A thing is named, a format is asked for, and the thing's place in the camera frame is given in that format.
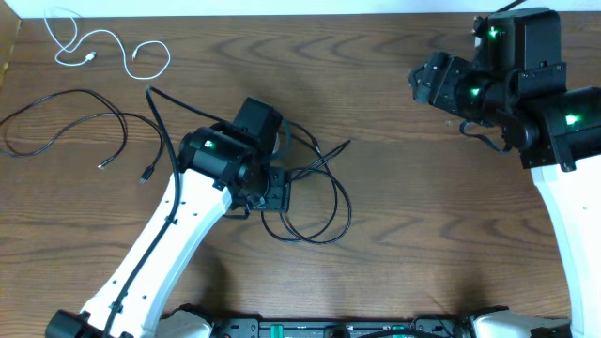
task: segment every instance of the wooden table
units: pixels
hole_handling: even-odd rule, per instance
[[[111,37],[94,37],[80,68],[55,64],[57,50],[40,20],[25,20],[0,94],[2,116],[70,88],[100,92],[124,112],[151,117],[144,87],[234,117],[259,98],[297,121],[324,149],[351,139],[331,169],[347,188],[353,224],[337,244],[285,244],[258,215],[221,220],[183,273],[166,310],[200,302],[214,314],[269,317],[397,318],[464,313],[505,304],[525,315],[567,316],[569,300],[553,229],[517,153],[503,156],[457,130],[458,121],[411,99],[408,71],[436,50],[471,58],[472,14],[219,17],[80,20],[83,32],[112,29],[131,52],[164,41],[169,69],[151,82],[123,69]],[[569,87],[599,85],[601,14],[563,14]],[[70,23],[56,29],[69,40]],[[164,62],[150,46],[130,63],[151,75]],[[176,144],[208,121],[159,105]],[[79,117],[104,112],[85,95],[35,108],[4,134],[34,149]],[[55,310],[78,311],[116,269],[153,213],[170,175],[161,160],[148,183],[138,177],[157,146],[154,131],[130,119],[119,145],[114,118],[69,131],[34,158],[0,158],[0,336],[40,336]],[[487,131],[495,135],[497,131]],[[285,164],[309,163],[311,154]],[[289,218],[317,229],[332,208],[330,183],[295,184]],[[344,209],[335,222],[340,230]],[[283,234],[277,217],[271,224]]]

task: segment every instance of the wood grain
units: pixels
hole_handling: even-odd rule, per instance
[[[208,234],[166,310],[201,302],[215,314],[264,317],[393,318],[462,313],[505,304],[525,315],[567,316],[569,299],[547,211],[517,154],[493,153],[458,134],[452,116],[413,102],[408,71],[435,50],[470,57],[472,15],[364,15],[80,20],[109,28],[131,51],[164,41],[170,68],[149,83],[130,79],[110,37],[94,37],[63,68],[43,22],[26,20],[0,94],[2,115],[43,95],[96,90],[126,112],[151,117],[144,87],[232,118],[243,100],[274,105],[332,148],[352,143],[331,165],[353,204],[339,243],[277,242],[258,215],[222,220]],[[601,14],[563,14],[569,86],[598,85]],[[63,40],[68,21],[56,29]],[[140,52],[131,71],[151,75],[163,51]],[[161,102],[176,144],[208,122]],[[10,123],[20,150],[42,145],[68,122],[102,112],[84,95],[59,98]],[[40,336],[56,309],[78,311],[109,278],[162,196],[167,159],[143,186],[139,175],[157,146],[131,120],[124,153],[111,117],[69,131],[34,158],[0,158],[0,336]],[[492,135],[495,131],[486,131]],[[301,156],[285,165],[312,161]],[[293,187],[289,219],[310,231],[330,215],[330,184]],[[269,219],[283,234],[275,215]],[[344,214],[335,228],[344,225]]]

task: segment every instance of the wooden tabletop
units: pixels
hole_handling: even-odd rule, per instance
[[[40,20],[25,20],[0,93],[1,115],[59,90],[100,92],[124,112],[151,117],[148,84],[232,119],[244,99],[272,104],[332,148],[352,142],[331,164],[353,206],[353,224],[334,245],[271,238],[257,214],[221,220],[179,280],[165,310],[201,303],[265,318],[397,318],[457,314],[495,304],[524,315],[568,316],[569,298],[553,229],[517,153],[499,155],[457,130],[452,115],[411,99],[407,75],[431,52],[471,58],[472,14],[213,17],[79,20],[106,28],[131,52],[164,41],[173,60],[160,78],[135,81],[110,36],[96,36],[79,68],[55,64]],[[599,85],[601,14],[563,14],[570,88]],[[55,23],[63,41],[69,21]],[[143,49],[131,71],[154,74],[159,46]],[[174,142],[208,121],[161,101]],[[3,131],[21,151],[43,145],[85,115],[105,110],[75,94],[42,104]],[[130,141],[114,118],[86,122],[42,154],[0,158],[0,336],[40,336],[57,309],[79,311],[107,281],[146,225],[170,175],[163,157],[152,179],[138,177],[154,156],[154,130],[130,119]],[[498,131],[485,131],[497,135]],[[308,151],[285,165],[310,163]],[[295,184],[289,219],[307,232],[331,213],[330,183]],[[330,235],[346,221],[344,209]],[[279,234],[284,229],[269,215]]]

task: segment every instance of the cable connector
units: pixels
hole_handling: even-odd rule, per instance
[[[94,57],[96,57],[96,52],[92,52],[92,53],[86,55],[85,61],[92,61],[92,60],[94,60]]]
[[[152,176],[152,173],[154,173],[154,165],[149,165],[144,170],[144,173],[142,173],[140,176],[140,184],[146,183],[146,181],[148,181],[148,179]]]

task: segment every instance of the white cable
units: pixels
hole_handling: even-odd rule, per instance
[[[75,12],[66,9],[66,8],[59,8],[71,13],[76,14]],[[48,24],[48,19],[47,19],[47,15],[46,15],[46,9],[44,9],[44,22],[46,23],[46,28],[48,28],[48,33],[50,33],[50,36],[53,38],[54,42],[56,42],[56,44],[60,47],[60,51],[58,51],[58,53],[56,53],[56,55],[54,56],[54,60],[56,61],[56,63],[63,65],[63,66],[68,66],[68,67],[77,67],[77,66],[82,66],[83,64],[85,64],[88,61],[92,61],[95,57],[96,57],[96,52],[91,52],[88,55],[85,56],[84,61],[79,62],[79,63],[67,63],[67,62],[63,62],[61,60],[58,59],[58,56],[61,55],[63,52],[65,53],[73,53],[75,52],[79,46],[82,44],[82,42],[85,40],[85,38],[96,34],[96,33],[108,33],[111,36],[113,36],[113,38],[115,38],[116,42],[119,44],[119,47],[121,47],[121,52],[123,53],[123,67],[125,68],[125,71],[128,73],[128,75],[130,75],[130,77],[132,77],[132,79],[135,80],[151,80],[154,79],[158,76],[160,76],[169,66],[169,63],[171,62],[171,53],[169,53],[169,49],[167,48],[167,46],[160,42],[160,41],[147,41],[147,42],[142,42],[140,43],[135,50],[133,51],[133,54],[131,55],[131,60],[135,60],[135,56],[138,55],[138,49],[140,49],[140,47],[144,46],[144,45],[148,45],[151,43],[158,43],[160,44],[162,47],[164,47],[165,51],[167,52],[167,62],[165,63],[165,65],[162,67],[161,71],[159,71],[156,75],[154,76],[149,76],[149,77],[138,77],[138,76],[133,76],[130,73],[130,70],[128,69],[128,62],[127,62],[127,54],[125,53],[125,48],[123,48],[123,44],[121,43],[121,40],[115,35],[115,33],[108,31],[106,29],[97,29],[95,31],[89,32],[86,35],[84,35],[82,38],[80,38],[79,42],[77,42],[77,44],[75,45],[75,47],[73,47],[72,49],[69,49],[69,46],[73,44],[73,42],[75,42],[75,40],[77,39],[77,34],[78,34],[78,30],[77,30],[77,23],[75,22],[75,19],[73,19],[73,17],[69,17],[71,19],[71,21],[73,22],[73,27],[75,28],[75,35],[73,35],[73,38],[71,39],[71,41],[67,44],[67,45],[63,45],[62,43],[60,43],[58,41],[58,39],[56,38],[56,36],[54,35],[53,30],[50,28],[50,25]]]

